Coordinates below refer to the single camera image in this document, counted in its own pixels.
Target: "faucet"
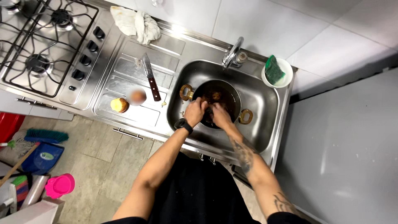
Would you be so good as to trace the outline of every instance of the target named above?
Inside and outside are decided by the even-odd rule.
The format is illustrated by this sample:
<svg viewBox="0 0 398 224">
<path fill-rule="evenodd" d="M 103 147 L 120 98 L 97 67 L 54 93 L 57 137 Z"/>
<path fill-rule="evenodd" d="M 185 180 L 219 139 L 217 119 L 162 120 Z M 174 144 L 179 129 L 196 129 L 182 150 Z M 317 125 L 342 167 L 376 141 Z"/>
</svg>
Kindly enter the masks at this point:
<svg viewBox="0 0 398 224">
<path fill-rule="evenodd" d="M 244 60 L 246 60 L 247 55 L 244 52 L 239 53 L 240 51 L 240 46 L 242 46 L 243 43 L 243 37 L 239 37 L 236 44 L 231 48 L 231 50 L 224 55 L 222 58 L 222 69 L 225 71 L 227 70 L 231 65 L 239 68 L 242 66 L 242 63 Z"/>
</svg>

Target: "hand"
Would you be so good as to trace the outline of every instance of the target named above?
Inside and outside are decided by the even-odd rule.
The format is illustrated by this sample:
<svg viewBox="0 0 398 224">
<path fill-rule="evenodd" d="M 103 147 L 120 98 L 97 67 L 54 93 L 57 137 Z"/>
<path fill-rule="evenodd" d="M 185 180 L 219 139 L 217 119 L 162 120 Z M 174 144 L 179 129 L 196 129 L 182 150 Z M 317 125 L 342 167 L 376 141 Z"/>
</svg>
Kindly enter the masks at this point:
<svg viewBox="0 0 398 224">
<path fill-rule="evenodd" d="M 202 103 L 201 101 L 202 98 L 198 97 L 185 109 L 184 118 L 192 128 L 202 120 L 205 110 L 209 107 L 207 101 L 203 101 Z"/>
<path fill-rule="evenodd" d="M 225 130 L 232 123 L 231 116 L 229 116 L 228 112 L 219 104 L 214 103 L 211 105 L 211 109 L 213 110 L 213 115 L 211 118 L 213 122 L 221 129 Z"/>
</svg>

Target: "forearm tattoo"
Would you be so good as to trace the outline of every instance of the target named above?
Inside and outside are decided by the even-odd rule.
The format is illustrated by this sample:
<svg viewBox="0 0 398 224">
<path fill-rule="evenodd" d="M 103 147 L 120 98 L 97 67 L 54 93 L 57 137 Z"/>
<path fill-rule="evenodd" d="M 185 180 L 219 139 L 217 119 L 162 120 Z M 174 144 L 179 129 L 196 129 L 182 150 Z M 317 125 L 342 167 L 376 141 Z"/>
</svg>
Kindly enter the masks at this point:
<svg viewBox="0 0 398 224">
<path fill-rule="evenodd" d="M 243 137 L 242 143 L 231 137 L 230 141 L 238 157 L 238 161 L 240 162 L 243 172 L 247 174 L 253 167 L 253 154 L 257 152 L 245 137 Z"/>
<path fill-rule="evenodd" d="M 291 212 L 293 214 L 297 214 L 297 210 L 294 205 L 292 205 L 292 203 L 290 203 L 281 192 L 278 192 L 278 195 L 274 195 L 274 197 L 275 207 L 278 212 Z"/>
</svg>

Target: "black wristwatch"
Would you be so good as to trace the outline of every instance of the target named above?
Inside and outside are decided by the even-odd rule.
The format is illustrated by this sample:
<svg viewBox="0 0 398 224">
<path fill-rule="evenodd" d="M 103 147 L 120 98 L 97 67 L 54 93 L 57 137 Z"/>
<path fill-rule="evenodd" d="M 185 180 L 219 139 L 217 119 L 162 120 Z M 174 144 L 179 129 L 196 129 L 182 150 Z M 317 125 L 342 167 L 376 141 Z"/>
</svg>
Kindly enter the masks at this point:
<svg viewBox="0 0 398 224">
<path fill-rule="evenodd" d="M 189 132 L 189 134 L 191 134 L 192 131 L 193 131 L 192 127 L 188 124 L 188 122 L 187 122 L 187 120 L 185 120 L 185 118 L 179 119 L 179 120 L 174 124 L 174 127 L 175 127 L 176 129 L 178 129 L 178 128 L 185 128 L 185 129 Z"/>
</svg>

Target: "person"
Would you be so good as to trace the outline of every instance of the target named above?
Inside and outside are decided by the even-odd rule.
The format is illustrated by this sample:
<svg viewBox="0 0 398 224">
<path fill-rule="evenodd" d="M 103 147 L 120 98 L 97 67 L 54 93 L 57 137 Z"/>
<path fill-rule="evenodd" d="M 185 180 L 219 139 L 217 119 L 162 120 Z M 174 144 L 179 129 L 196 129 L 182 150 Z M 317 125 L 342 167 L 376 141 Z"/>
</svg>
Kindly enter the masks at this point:
<svg viewBox="0 0 398 224">
<path fill-rule="evenodd" d="M 307 224 L 296 215 L 264 160 L 239 132 L 220 104 L 198 97 L 185 110 L 193 128 L 207 107 L 213 122 L 230 139 L 236 157 L 253 187 L 268 224 Z M 259 223 L 252 219 L 232 175 L 219 162 L 188 158 L 179 150 L 188 137 L 177 129 L 138 173 L 130 193 L 107 224 Z"/>
</svg>

